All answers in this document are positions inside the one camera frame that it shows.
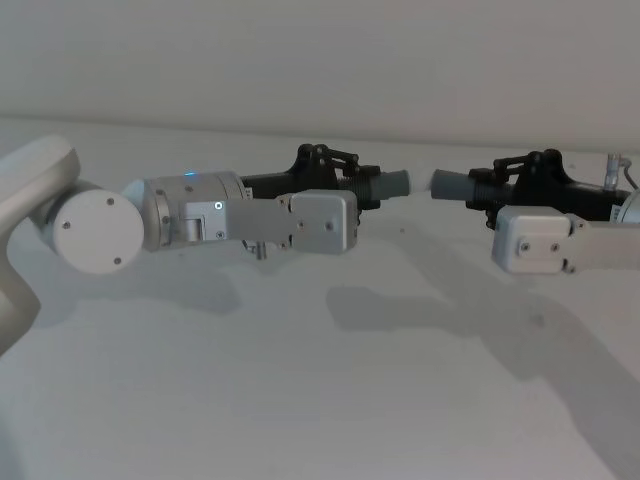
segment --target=robotic arm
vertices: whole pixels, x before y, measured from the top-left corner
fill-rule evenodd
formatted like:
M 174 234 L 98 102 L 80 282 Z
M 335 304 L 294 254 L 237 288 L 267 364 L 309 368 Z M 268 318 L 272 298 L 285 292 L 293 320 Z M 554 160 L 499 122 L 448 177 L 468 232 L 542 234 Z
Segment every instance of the robotic arm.
M 468 175 L 437 170 L 431 195 L 484 210 L 487 227 L 495 230 L 492 257 L 508 272 L 640 269 L 640 191 L 617 189 L 621 168 L 636 188 L 630 165 L 609 155 L 598 186 L 569 177 L 557 150 L 531 152 Z
M 74 268 L 116 272 L 150 252 L 242 241 L 262 260 L 282 250 L 340 254 L 356 244 L 363 210 L 410 193 L 406 171 L 382 173 L 358 156 L 302 145 L 288 171 L 233 172 L 139 180 L 122 194 L 79 181 L 80 164 L 63 138 L 45 137 L 0 160 L 0 356 L 24 335 L 40 303 L 9 264 L 14 228 L 29 217 L 43 240 Z

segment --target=round joint cover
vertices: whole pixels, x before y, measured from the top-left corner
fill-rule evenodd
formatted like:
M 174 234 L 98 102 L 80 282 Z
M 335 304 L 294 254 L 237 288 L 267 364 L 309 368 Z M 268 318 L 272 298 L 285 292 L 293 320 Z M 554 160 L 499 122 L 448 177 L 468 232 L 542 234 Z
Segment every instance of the round joint cover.
M 138 255 L 144 239 L 136 207 L 106 190 L 85 191 L 67 200 L 52 228 L 58 255 L 86 273 L 124 268 Z

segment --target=white wall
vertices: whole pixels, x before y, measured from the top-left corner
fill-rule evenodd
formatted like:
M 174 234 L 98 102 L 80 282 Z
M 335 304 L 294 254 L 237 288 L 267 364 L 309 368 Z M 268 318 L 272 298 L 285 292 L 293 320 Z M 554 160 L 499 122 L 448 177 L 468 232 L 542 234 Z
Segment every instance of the white wall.
M 0 115 L 640 151 L 637 0 L 2 0 Z
M 0 153 L 50 132 L 114 189 L 282 170 L 317 140 L 0 121 Z M 521 152 L 322 140 L 413 172 Z M 638 478 L 639 274 L 514 279 L 483 223 L 418 195 L 341 257 L 200 247 L 100 278 L 22 225 L 10 255 L 43 310 L 0 361 L 0 478 Z

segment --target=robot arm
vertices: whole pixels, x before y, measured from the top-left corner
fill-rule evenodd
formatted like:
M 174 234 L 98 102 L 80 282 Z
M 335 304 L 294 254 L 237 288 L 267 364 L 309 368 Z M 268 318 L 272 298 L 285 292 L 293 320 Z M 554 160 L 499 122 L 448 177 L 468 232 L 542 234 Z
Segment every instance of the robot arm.
M 639 191 L 616 189 L 619 169 L 630 178 L 629 166 L 610 155 L 604 185 L 584 184 L 566 174 L 560 152 L 546 150 L 496 160 L 493 169 L 469 175 L 438 170 L 431 193 L 486 212 L 495 230 L 493 260 L 508 272 L 640 269 Z
M 355 246 L 363 210 L 410 192 L 406 171 L 382 173 L 326 145 L 302 145 L 283 173 L 188 173 L 136 181 L 123 194 L 78 181 L 79 173 L 76 152 L 57 136 L 0 160 L 0 356 L 40 309 L 6 254 L 11 233 L 26 217 L 70 265 L 104 274 L 133 262 L 142 248 L 227 240 L 243 241 L 258 259 L 265 258 L 267 243 L 339 254 Z

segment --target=silver metal bracket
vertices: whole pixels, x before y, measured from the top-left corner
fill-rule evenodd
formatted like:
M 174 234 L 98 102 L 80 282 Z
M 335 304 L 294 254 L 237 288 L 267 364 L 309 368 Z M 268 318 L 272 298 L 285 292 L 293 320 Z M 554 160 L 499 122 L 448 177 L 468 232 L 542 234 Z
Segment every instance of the silver metal bracket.
M 587 222 L 549 207 L 504 207 L 493 259 L 511 273 L 640 269 L 640 226 Z
M 266 256 L 265 243 L 339 254 L 356 244 L 357 200 L 348 191 L 307 190 L 275 200 L 190 202 L 182 220 L 191 243 L 243 240 L 258 257 Z

